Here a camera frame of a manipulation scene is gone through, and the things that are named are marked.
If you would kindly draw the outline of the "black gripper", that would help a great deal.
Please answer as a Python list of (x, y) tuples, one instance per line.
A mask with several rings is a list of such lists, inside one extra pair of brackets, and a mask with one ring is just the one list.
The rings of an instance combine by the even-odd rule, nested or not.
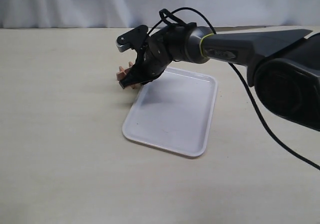
[(129, 85), (139, 84), (136, 80), (146, 85), (157, 79), (171, 62), (188, 61), (186, 44), (191, 30), (191, 25), (169, 25), (151, 36), (146, 35), (137, 52), (134, 77), (131, 68), (119, 85), (126, 89)]

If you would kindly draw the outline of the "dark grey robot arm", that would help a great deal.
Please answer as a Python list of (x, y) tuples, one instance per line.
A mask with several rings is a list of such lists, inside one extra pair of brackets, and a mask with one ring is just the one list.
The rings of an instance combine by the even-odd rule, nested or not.
[(215, 34), (195, 23), (171, 24), (153, 35), (145, 25), (116, 40), (133, 49), (135, 64), (120, 81), (126, 88), (157, 79), (173, 61), (195, 64), (210, 59), (246, 68), (246, 82), (271, 113), (319, 130), (320, 36), (311, 30)]

